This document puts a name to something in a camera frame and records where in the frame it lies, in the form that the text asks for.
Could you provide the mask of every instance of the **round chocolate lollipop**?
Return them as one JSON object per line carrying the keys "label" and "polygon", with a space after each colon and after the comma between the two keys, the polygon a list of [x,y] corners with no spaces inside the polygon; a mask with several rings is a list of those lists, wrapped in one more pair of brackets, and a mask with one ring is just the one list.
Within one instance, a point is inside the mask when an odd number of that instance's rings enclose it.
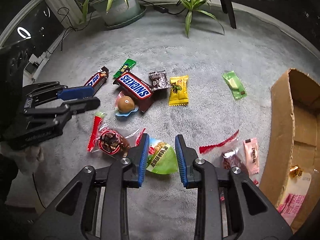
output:
{"label": "round chocolate lollipop", "polygon": [[127,114],[135,109],[134,101],[131,97],[124,96],[118,99],[118,110],[123,114]]}

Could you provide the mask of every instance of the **gray carpet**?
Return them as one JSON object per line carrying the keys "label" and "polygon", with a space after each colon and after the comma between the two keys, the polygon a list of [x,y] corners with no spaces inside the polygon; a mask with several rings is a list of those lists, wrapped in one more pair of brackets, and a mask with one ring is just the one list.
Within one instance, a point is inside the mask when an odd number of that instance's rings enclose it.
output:
{"label": "gray carpet", "polygon": [[[101,66],[114,73],[127,58],[138,63],[132,72],[148,82],[148,73],[165,69],[168,77],[189,75],[188,106],[168,106],[156,101],[144,114],[128,118],[114,115],[119,93],[112,78],[97,93],[101,110],[113,126],[146,132],[174,145],[182,133],[188,146],[219,143],[240,130],[241,139],[257,137],[260,146],[260,177],[266,161],[271,124],[270,87],[289,67],[309,73],[320,82],[319,61],[277,27],[248,13],[236,11],[237,29],[228,16],[212,7],[220,25],[195,13],[189,39],[184,17],[148,10],[145,17],[123,29],[104,31],[101,19],[92,20],[81,32],[72,32],[42,70],[38,82],[60,81],[80,86]],[[221,74],[234,70],[248,96],[235,101]],[[92,112],[74,116],[63,136],[43,144],[45,161],[36,172],[39,193],[48,205],[86,165],[108,166],[108,156],[86,151],[91,133]],[[196,190],[183,188],[179,174],[146,174],[143,187],[128,190],[130,239],[193,239]]]}

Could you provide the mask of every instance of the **silver screw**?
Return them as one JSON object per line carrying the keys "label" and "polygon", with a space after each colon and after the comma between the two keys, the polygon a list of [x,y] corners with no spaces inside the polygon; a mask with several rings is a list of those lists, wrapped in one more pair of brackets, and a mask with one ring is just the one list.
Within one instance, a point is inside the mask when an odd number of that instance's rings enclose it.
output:
{"label": "silver screw", "polygon": [[197,164],[204,164],[204,159],[202,159],[202,158],[196,158],[196,163],[197,163]]}
{"label": "silver screw", "polygon": [[235,167],[232,167],[231,170],[232,170],[232,172],[235,173],[235,174],[239,174],[239,173],[241,172],[241,169],[240,169],[239,167],[236,167],[236,166],[235,166]]}
{"label": "silver screw", "polygon": [[130,159],[129,158],[122,158],[121,159],[121,163],[122,164],[129,164],[130,163]]}
{"label": "silver screw", "polygon": [[90,173],[90,172],[93,171],[93,167],[92,167],[92,166],[85,166],[85,167],[83,168],[83,171],[84,171],[85,173]]}

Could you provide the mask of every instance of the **plant pot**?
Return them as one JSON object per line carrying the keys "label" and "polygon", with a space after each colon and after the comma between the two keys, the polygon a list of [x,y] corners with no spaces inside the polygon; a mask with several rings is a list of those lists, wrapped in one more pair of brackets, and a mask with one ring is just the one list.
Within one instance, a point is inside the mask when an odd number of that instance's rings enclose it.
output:
{"label": "plant pot", "polygon": [[113,0],[109,12],[106,12],[108,0],[98,0],[90,3],[106,22],[107,27],[123,27],[142,17],[138,0],[128,0],[127,7],[124,0]]}

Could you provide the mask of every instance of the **green snack bag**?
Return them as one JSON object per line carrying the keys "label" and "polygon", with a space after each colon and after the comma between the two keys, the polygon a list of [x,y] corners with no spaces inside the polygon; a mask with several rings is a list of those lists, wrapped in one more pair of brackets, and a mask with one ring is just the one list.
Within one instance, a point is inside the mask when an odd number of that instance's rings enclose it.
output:
{"label": "green snack bag", "polygon": [[132,69],[136,65],[136,62],[132,59],[127,59],[125,63],[119,68],[116,74],[113,75],[114,78],[120,77],[127,69]]}
{"label": "green snack bag", "polygon": [[240,79],[237,77],[234,71],[224,73],[222,75],[228,86],[230,87],[235,99],[244,98],[247,95]]}
{"label": "green snack bag", "polygon": [[178,171],[177,156],[173,148],[160,140],[150,138],[147,170],[157,174]]}

